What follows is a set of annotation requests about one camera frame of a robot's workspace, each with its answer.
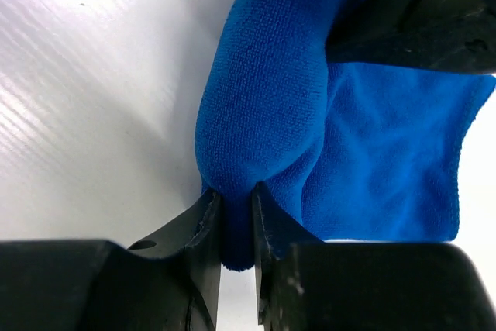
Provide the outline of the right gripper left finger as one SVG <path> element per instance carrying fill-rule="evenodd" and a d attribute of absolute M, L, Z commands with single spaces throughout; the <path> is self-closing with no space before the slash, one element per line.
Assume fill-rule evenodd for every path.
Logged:
<path fill-rule="evenodd" d="M 222 200 L 205 192 L 122 247 L 109 240 L 1 244 L 3 330 L 214 330 Z"/>

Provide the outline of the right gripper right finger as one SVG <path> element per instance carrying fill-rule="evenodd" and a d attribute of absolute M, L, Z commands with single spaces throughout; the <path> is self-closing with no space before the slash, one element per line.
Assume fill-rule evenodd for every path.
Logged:
<path fill-rule="evenodd" d="M 266 330 L 493 330 L 470 258 L 446 243 L 325 243 L 253 190 L 258 319 Z"/>

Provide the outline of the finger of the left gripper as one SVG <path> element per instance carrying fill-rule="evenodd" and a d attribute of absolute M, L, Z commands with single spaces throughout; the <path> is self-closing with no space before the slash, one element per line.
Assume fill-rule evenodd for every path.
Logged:
<path fill-rule="evenodd" d="M 366 0 L 333 26 L 332 62 L 495 72 L 495 0 Z"/>

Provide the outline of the blue towel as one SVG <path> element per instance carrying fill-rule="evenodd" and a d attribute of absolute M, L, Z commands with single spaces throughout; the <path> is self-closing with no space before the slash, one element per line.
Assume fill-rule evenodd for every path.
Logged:
<path fill-rule="evenodd" d="M 203 185 L 225 202 L 228 269 L 254 264 L 261 181 L 321 240 L 456 237 L 461 146 L 495 79 L 328 63 L 333 23 L 362 1 L 234 1 L 195 130 Z"/>

